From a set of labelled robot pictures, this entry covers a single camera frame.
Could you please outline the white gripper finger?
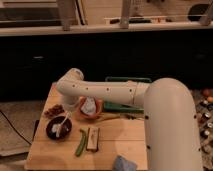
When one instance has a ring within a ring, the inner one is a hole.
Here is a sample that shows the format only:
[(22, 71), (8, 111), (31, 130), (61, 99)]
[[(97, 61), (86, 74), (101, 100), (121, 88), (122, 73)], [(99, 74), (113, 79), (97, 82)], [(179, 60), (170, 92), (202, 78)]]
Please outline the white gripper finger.
[(60, 125), (61, 125), (60, 123), (59, 123), (59, 124), (53, 124), (53, 126), (52, 126), (52, 128), (51, 128), (51, 131), (52, 131), (53, 133), (56, 133), (56, 132), (58, 131)]
[(56, 138), (59, 138), (61, 128), (62, 128), (64, 122), (68, 119), (68, 117), (69, 117), (69, 113), (67, 113), (67, 115), (65, 116), (64, 120), (58, 125), (57, 130), (56, 130)]

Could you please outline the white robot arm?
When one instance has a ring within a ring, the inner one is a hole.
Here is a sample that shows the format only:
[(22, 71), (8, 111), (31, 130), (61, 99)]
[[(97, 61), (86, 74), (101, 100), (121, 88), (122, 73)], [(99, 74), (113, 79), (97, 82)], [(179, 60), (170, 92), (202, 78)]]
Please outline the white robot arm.
[(142, 108), (148, 171), (203, 171), (195, 103), (182, 82), (90, 82), (72, 68), (56, 82), (56, 89), (69, 108), (76, 107), (81, 96)]

